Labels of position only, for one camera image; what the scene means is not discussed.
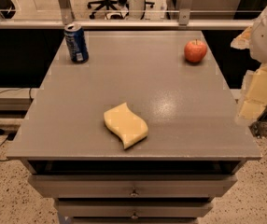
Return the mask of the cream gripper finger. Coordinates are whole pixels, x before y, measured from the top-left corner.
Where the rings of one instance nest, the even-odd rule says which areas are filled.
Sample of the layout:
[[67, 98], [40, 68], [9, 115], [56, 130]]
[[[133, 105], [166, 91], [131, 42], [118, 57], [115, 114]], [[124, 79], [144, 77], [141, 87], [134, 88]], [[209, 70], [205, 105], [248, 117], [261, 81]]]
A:
[[234, 49], [248, 49], [249, 40], [251, 37], [252, 27], [247, 27], [241, 34], [234, 38], [231, 42], [231, 47]]
[[255, 72], [247, 71], [244, 76], [235, 121], [237, 124], [251, 124], [262, 115], [266, 107], [267, 63], [263, 63]]

